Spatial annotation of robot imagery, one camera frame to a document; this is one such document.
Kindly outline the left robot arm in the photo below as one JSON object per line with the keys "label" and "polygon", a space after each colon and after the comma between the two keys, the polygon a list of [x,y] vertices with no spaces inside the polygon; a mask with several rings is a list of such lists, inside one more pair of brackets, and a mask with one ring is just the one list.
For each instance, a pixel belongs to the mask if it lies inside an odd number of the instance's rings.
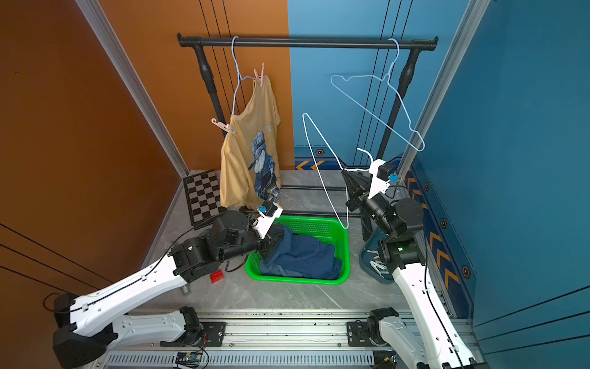
{"label": "left robot arm", "polygon": [[52,309],[57,330],[53,351],[63,368],[77,368],[108,350],[144,343],[164,347],[203,346],[204,328],[192,307],[162,315],[131,316],[130,311],[176,288],[218,271],[236,257],[270,257],[284,238],[279,216],[226,211],[199,221],[201,232],[170,248],[146,268],[97,292],[59,295]]}

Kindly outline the navy printed t-shirt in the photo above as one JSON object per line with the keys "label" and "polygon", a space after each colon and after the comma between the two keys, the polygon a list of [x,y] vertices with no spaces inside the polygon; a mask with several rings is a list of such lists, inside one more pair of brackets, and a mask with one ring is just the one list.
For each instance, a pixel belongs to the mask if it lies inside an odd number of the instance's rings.
{"label": "navy printed t-shirt", "polygon": [[273,225],[268,235],[277,244],[273,253],[259,262],[262,275],[329,281],[339,278],[343,262],[336,257],[334,245],[293,233],[282,224]]}

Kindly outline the white wire hanger tan shirt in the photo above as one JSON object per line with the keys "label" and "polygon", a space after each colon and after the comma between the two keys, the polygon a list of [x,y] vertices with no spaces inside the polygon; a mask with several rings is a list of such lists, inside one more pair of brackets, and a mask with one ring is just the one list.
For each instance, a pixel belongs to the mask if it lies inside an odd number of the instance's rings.
{"label": "white wire hanger tan shirt", "polygon": [[241,71],[240,71],[240,67],[239,67],[239,63],[238,63],[238,59],[236,57],[235,54],[235,44],[236,41],[239,39],[238,35],[235,35],[232,39],[231,39],[231,43],[230,43],[230,53],[231,56],[233,58],[234,61],[234,66],[236,69],[236,86],[234,88],[234,93],[233,93],[233,101],[232,101],[232,109],[231,109],[231,114],[234,115],[236,113],[236,108],[238,106],[238,92],[241,89],[241,83],[242,81],[246,80],[246,79],[254,79],[253,77],[250,76],[243,76],[241,75]]}

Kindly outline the white clothespin navy shirt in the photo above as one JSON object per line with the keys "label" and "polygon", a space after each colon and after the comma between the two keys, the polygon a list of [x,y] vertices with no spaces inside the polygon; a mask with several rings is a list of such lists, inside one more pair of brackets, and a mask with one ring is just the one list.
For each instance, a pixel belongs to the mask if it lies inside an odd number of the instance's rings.
{"label": "white clothespin navy shirt", "polygon": [[386,276],[389,274],[387,266],[385,266],[385,264],[381,263],[380,261],[371,260],[370,266],[381,278],[386,278]]}

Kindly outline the pink clothespin front tan shirt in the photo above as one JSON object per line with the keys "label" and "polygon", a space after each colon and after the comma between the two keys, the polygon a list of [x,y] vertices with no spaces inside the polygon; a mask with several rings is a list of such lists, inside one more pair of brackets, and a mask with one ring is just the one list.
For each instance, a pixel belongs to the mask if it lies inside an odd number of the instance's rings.
{"label": "pink clothespin front tan shirt", "polygon": [[216,118],[212,118],[211,123],[216,125],[218,128],[220,128],[221,130],[223,130],[227,134],[234,135],[236,133],[234,128],[230,124],[224,123],[222,121],[218,121]]}

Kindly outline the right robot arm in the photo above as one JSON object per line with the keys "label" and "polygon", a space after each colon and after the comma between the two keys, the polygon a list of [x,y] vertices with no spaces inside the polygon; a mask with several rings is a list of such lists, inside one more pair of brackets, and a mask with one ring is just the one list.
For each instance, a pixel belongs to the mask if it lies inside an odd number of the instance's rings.
{"label": "right robot arm", "polygon": [[412,333],[392,309],[372,311],[367,324],[377,344],[387,344],[409,368],[487,368],[468,348],[447,315],[432,283],[427,256],[416,242],[423,230],[422,205],[412,198],[391,203],[359,172],[343,171],[351,211],[360,209],[385,237],[377,251],[393,281],[403,293],[419,333]]}

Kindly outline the light blue wire hanger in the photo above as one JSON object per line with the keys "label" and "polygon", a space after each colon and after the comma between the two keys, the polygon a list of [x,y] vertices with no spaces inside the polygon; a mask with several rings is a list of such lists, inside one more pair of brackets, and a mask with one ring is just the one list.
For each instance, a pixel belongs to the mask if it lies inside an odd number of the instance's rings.
{"label": "light blue wire hanger", "polygon": [[332,75],[330,84],[361,110],[360,148],[382,158],[391,138],[422,152],[424,135],[406,107],[405,97],[414,79],[418,59],[433,51],[438,40],[380,41],[369,73]]}

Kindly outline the tan yellow t-shirt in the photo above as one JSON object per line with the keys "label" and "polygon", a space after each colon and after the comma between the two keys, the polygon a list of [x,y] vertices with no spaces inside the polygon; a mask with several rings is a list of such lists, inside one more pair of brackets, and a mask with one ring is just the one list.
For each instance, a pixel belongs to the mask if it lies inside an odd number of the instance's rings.
{"label": "tan yellow t-shirt", "polygon": [[270,79],[254,83],[252,97],[240,115],[230,117],[221,148],[220,203],[229,208],[256,209],[264,201],[277,201],[281,174],[277,128],[281,117]]}

